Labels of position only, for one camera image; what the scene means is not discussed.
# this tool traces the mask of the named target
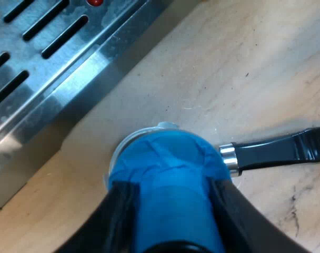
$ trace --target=wooden countertop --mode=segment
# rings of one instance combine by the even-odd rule
[[[212,144],[320,126],[320,0],[203,2],[65,140],[0,212],[0,252],[51,252],[105,195],[113,150],[171,121]],[[320,164],[234,183],[271,222],[320,252]]]

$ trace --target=stainless steel drip tray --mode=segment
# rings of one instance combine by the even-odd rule
[[[199,0],[0,0],[0,208]]]

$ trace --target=red light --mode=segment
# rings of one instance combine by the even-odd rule
[[[92,6],[100,6],[103,4],[104,0],[87,0],[87,2]]]

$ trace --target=blue tape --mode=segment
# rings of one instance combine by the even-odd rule
[[[207,177],[230,180],[218,152],[202,138],[179,130],[147,134],[119,156],[109,178],[140,186],[132,251],[169,241],[189,241],[224,252]]]

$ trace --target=black handle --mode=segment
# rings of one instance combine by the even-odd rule
[[[320,162],[320,128],[250,143],[233,143],[240,171]]]

